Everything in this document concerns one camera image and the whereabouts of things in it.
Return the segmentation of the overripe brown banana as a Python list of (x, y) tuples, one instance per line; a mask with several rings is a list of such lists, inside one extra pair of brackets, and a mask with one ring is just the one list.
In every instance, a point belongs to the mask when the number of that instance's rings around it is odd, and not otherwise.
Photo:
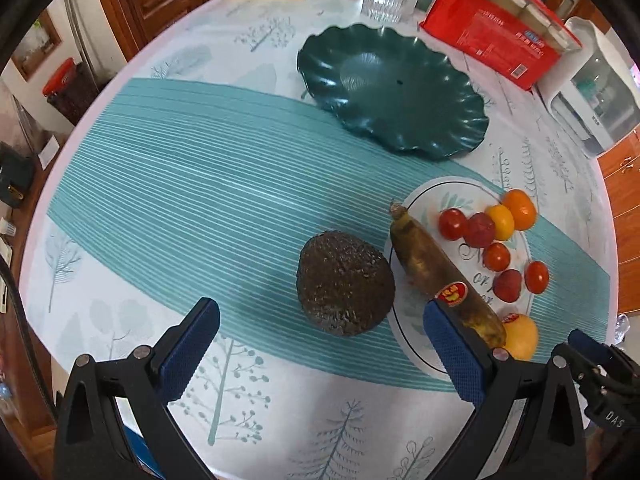
[(390, 203), (390, 241), (411, 284), (442, 300), (489, 348), (503, 347), (506, 332), (496, 312), (454, 265), (436, 240), (400, 203)]

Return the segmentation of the small yellow kumquat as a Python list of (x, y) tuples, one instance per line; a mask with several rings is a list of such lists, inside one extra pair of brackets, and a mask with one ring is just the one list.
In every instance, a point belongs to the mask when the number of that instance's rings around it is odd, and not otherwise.
[(513, 214), (509, 208), (503, 204), (490, 206), (485, 210), (485, 214), (491, 218), (495, 225), (495, 239), (508, 240), (515, 231)]

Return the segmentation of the dark avocado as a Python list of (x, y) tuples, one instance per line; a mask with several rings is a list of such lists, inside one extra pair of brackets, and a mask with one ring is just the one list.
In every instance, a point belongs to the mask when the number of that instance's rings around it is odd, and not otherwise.
[(300, 251), (297, 297), (309, 321), (326, 333), (350, 337), (380, 324), (395, 298), (390, 264), (352, 234), (326, 231)]

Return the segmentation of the red paper cup package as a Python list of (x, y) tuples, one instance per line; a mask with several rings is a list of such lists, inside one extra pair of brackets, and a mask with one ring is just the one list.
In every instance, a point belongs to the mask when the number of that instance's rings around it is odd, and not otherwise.
[(523, 90), (582, 48), (541, 0), (433, 0), (420, 27)]

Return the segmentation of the red trash bin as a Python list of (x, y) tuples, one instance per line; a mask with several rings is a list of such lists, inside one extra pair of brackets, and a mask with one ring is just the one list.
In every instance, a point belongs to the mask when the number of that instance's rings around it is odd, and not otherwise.
[(83, 62), (66, 58), (42, 88), (42, 95), (76, 126), (98, 97), (99, 88)]

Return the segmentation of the large yellow orange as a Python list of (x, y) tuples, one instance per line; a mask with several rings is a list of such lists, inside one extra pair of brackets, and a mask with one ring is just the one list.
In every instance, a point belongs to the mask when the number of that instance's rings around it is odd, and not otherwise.
[(506, 332), (504, 348), (514, 359), (530, 361), (537, 349), (538, 328), (527, 315), (510, 313), (502, 320)]

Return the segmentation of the white countertop appliance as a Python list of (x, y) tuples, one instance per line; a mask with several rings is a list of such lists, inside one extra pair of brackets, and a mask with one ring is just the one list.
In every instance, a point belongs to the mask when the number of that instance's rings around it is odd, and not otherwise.
[(573, 142), (595, 158), (639, 125), (639, 89), (593, 22), (572, 16), (565, 27), (582, 46), (565, 52), (537, 82), (537, 91)]

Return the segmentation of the red lychee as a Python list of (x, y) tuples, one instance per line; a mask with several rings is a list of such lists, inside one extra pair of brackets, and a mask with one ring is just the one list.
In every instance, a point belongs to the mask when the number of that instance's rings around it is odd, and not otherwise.
[(494, 284), (492, 284), (495, 296), (508, 304), (513, 304), (520, 298), (521, 290), (522, 274), (515, 269), (502, 271), (495, 277)]
[(496, 225), (488, 214), (477, 212), (466, 222), (464, 241), (470, 247), (484, 249), (496, 238)]

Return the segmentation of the teal striped table runner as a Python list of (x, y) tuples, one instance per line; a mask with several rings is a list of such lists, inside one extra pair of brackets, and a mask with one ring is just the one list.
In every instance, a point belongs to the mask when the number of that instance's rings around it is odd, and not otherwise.
[(382, 247), (392, 200), (456, 162), (398, 155), (310, 104), (206, 82), (134, 78), (78, 146), (48, 210), (93, 258), (165, 307), (216, 300), (221, 333), (314, 370), (450, 391), (390, 326), (318, 330), (297, 299), (306, 241), (342, 231)]

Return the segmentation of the dark green leaf plate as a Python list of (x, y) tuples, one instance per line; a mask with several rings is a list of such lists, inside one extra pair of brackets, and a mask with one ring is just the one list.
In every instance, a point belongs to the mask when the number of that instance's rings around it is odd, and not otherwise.
[(296, 68), (318, 107), (392, 152), (445, 160), (485, 139), (485, 101), (470, 77), (390, 27), (331, 26), (306, 39)]

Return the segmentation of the red cherry tomato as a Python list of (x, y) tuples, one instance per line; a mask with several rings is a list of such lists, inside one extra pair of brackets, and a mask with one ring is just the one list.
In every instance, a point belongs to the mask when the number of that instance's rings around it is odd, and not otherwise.
[(550, 275), (547, 266), (541, 261), (531, 261), (524, 273), (526, 288), (535, 295), (542, 294), (548, 287)]
[(486, 269), (500, 273), (506, 270), (511, 263), (510, 250), (502, 243), (495, 242), (484, 249), (483, 264)]
[(468, 230), (468, 218), (458, 208), (445, 209), (438, 217), (438, 230), (445, 240), (460, 240)]

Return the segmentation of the white printed round plate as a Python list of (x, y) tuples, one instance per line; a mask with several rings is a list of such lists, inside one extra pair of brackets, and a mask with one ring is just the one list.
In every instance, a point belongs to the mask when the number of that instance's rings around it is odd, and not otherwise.
[(432, 238), (426, 254), (421, 257), (430, 274), (426, 280), (406, 272), (390, 240), (385, 245), (385, 257), (396, 287), (394, 305), (388, 315), (390, 329), (408, 359), (431, 378), (450, 381), (423, 327), (423, 311), (428, 300), (447, 298), (450, 304), (460, 307), (463, 299), (480, 297), (484, 307), (493, 310), (500, 320), (513, 313), (529, 315), (532, 312), (534, 294), (525, 286), (512, 302), (495, 294), (497, 273), (486, 268), (482, 248), (466, 244), (463, 238), (447, 240), (439, 231), (440, 214), (447, 209), (456, 208), (470, 218), (499, 202), (498, 193), (477, 180), (464, 177), (429, 180), (405, 198), (402, 206), (408, 215)]

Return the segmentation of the orange tangerine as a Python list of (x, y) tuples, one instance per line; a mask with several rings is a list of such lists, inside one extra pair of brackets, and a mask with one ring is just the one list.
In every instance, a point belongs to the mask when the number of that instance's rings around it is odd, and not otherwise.
[(537, 209), (530, 197), (522, 190), (511, 190), (503, 194), (501, 203), (510, 210), (517, 231), (529, 230), (537, 220)]

